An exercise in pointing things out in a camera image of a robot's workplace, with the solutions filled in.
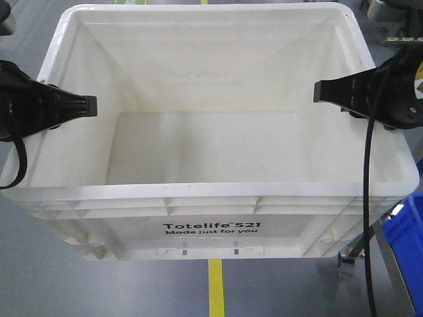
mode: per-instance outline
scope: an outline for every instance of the warning label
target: warning label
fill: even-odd
[[[423,62],[418,67],[414,78],[414,92],[417,99],[423,99]]]

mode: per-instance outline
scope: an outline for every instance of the black cable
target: black cable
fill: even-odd
[[[364,149],[364,166],[363,166],[363,240],[364,240],[364,267],[365,267],[365,283],[367,287],[367,298],[372,317],[377,317],[375,297],[373,294],[373,284],[371,281],[371,262],[370,262],[370,230],[369,230],[369,169],[370,169],[370,149],[371,138],[373,136],[373,127],[375,125],[375,115],[380,104],[382,94],[385,92],[389,77],[395,66],[403,56],[406,48],[402,48],[393,58],[388,66],[381,83],[377,89],[376,96],[370,107],[370,116],[365,136]]]
[[[26,155],[25,144],[22,137],[20,136],[19,129],[10,111],[3,112],[3,121],[6,127],[9,129],[9,133],[13,138],[13,143],[15,144],[16,151],[18,152],[19,169],[15,179],[9,185],[0,186],[0,190],[6,190],[8,188],[15,187],[17,184],[19,184],[24,179],[26,170],[28,168],[28,157]]]

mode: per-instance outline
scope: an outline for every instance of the crate label area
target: crate label area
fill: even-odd
[[[180,234],[241,234],[241,233],[255,233],[261,223],[202,223],[202,224],[174,224],[163,223],[166,228],[165,233],[169,235]]]

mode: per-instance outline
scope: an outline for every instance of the blue plastic crate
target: blue plastic crate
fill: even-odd
[[[423,317],[423,193],[407,197],[404,207],[383,224],[416,309]]]

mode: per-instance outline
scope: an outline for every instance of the yellow floor line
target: yellow floor line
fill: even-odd
[[[210,317],[225,317],[222,260],[209,260]]]

